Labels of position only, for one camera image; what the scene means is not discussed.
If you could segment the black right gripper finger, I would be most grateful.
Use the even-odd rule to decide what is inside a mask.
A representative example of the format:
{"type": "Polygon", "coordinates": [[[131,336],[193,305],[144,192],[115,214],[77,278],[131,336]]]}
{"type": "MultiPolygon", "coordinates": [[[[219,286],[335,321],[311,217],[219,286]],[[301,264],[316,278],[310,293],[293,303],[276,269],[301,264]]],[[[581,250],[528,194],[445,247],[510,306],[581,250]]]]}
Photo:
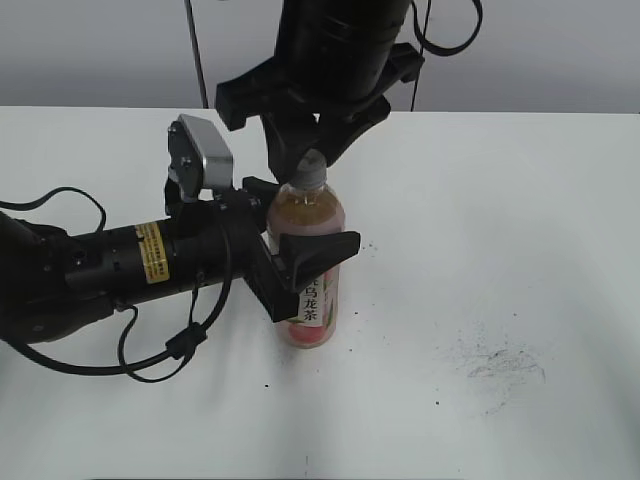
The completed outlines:
{"type": "Polygon", "coordinates": [[[288,183],[318,139],[313,113],[269,113],[262,116],[268,167],[279,184],[288,183]]]}
{"type": "Polygon", "coordinates": [[[391,105],[384,96],[349,118],[331,120],[317,142],[327,166],[333,166],[346,150],[368,130],[387,119],[391,105]]]}

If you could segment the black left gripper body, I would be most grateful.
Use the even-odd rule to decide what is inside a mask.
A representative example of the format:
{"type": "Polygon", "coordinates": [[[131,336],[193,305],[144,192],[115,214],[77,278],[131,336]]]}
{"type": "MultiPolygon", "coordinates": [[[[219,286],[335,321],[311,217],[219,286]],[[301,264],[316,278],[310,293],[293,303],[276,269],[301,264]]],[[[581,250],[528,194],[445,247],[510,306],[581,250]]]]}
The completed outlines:
{"type": "Polygon", "coordinates": [[[299,295],[285,285],[284,264],[272,256],[249,194],[231,188],[209,201],[166,206],[163,240],[168,246],[170,284],[180,291],[242,278],[271,320],[294,317],[299,295]]]}

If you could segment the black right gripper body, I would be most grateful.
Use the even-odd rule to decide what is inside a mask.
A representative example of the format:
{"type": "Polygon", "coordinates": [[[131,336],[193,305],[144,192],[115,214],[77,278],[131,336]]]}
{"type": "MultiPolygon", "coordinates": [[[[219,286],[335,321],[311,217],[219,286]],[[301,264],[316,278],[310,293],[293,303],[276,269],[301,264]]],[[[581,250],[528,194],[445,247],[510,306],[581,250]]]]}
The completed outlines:
{"type": "Polygon", "coordinates": [[[396,83],[416,79],[424,59],[409,43],[391,47],[381,66],[347,66],[333,74],[326,70],[303,80],[271,57],[248,72],[216,87],[215,109],[226,127],[238,130],[253,116],[269,113],[321,113],[338,118],[359,114],[396,83]]]}

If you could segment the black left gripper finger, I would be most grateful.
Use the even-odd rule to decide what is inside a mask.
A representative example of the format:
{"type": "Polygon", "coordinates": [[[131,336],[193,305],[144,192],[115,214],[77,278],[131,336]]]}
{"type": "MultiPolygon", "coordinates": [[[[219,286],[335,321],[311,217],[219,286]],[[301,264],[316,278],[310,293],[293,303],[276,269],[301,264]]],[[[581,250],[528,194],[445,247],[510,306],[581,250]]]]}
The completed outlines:
{"type": "Polygon", "coordinates": [[[279,184],[250,176],[242,180],[242,189],[249,194],[256,217],[266,220],[269,208],[279,193],[279,184]]]}
{"type": "Polygon", "coordinates": [[[300,293],[342,262],[356,256],[361,235],[345,231],[319,236],[282,234],[278,256],[284,264],[286,288],[300,293]]]}

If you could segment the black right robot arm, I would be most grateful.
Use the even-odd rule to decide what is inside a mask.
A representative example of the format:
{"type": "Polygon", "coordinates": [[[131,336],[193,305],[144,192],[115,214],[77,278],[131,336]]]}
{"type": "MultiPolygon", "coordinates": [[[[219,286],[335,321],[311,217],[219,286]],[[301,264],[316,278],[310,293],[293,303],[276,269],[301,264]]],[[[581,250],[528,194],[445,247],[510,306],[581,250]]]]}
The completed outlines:
{"type": "Polygon", "coordinates": [[[397,36],[406,1],[286,1],[273,55],[216,87],[230,131],[260,118],[281,184],[309,151],[328,166],[391,112],[386,92],[417,78],[423,57],[397,36]]]}

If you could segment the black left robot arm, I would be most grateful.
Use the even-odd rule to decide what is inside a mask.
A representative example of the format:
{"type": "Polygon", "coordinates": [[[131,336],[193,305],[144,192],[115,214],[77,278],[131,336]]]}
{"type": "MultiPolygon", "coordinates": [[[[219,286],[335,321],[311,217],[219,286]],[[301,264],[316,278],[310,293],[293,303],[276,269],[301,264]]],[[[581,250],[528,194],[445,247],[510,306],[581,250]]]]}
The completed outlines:
{"type": "Polygon", "coordinates": [[[184,202],[165,186],[164,219],[72,236],[50,225],[1,218],[1,325],[33,344],[55,341],[130,305],[243,279],[270,318],[293,317],[318,277],[355,256],[356,232],[263,240],[275,184],[184,202]]]}

